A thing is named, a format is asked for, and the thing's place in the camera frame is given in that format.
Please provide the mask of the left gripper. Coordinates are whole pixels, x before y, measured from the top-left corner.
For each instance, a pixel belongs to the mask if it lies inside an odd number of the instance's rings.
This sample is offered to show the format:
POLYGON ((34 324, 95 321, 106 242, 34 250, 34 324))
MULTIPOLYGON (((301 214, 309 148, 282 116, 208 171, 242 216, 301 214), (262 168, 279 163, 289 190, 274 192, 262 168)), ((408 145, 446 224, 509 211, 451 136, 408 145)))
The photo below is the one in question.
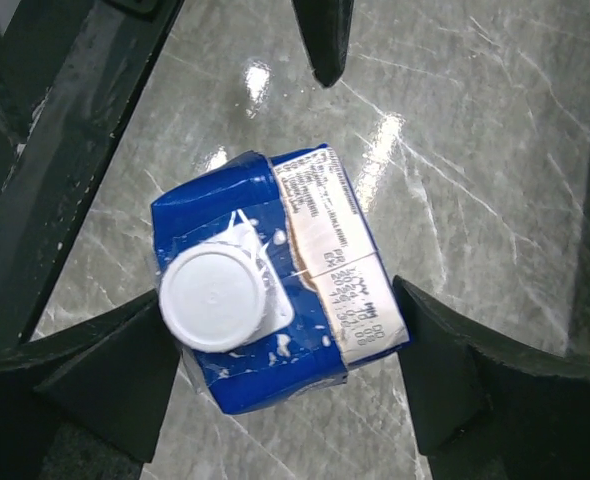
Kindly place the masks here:
POLYGON ((0 1, 0 352, 28 341, 178 1, 0 1))

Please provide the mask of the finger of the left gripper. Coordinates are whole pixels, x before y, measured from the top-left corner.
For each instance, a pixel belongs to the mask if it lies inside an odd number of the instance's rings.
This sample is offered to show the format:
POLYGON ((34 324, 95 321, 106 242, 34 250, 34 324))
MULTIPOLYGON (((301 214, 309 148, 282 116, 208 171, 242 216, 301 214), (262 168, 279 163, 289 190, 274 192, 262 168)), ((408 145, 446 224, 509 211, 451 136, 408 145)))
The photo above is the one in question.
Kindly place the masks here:
POLYGON ((293 0, 292 6, 315 79, 330 88, 344 73, 353 0, 293 0))

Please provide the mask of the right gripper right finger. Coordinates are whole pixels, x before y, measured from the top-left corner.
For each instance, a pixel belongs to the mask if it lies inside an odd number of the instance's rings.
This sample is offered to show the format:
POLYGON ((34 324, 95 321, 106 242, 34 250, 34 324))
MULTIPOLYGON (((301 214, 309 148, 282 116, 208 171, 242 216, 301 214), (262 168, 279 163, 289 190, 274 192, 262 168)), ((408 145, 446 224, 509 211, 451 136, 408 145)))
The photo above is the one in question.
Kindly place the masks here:
POLYGON ((590 479, 590 365, 515 341, 410 282, 398 358, 435 479, 590 479))

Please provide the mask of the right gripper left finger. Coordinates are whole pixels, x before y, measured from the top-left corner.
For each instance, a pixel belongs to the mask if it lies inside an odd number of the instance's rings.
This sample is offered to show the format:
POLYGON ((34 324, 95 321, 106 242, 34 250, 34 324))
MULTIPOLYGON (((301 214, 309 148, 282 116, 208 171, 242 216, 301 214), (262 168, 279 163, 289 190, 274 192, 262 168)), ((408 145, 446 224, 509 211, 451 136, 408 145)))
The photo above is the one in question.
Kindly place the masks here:
POLYGON ((157 294, 0 352, 0 479, 135 479, 179 363, 157 294))

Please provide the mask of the orange juice carton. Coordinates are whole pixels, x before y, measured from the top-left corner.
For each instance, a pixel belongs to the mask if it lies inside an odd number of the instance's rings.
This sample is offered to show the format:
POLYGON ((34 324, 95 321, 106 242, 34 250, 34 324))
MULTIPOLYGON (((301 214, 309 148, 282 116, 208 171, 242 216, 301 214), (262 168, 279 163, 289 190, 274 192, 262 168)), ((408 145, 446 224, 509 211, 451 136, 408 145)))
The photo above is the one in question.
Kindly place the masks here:
POLYGON ((161 195, 151 219, 162 319, 224 414, 341 384, 410 339, 326 144, 246 152, 161 195))

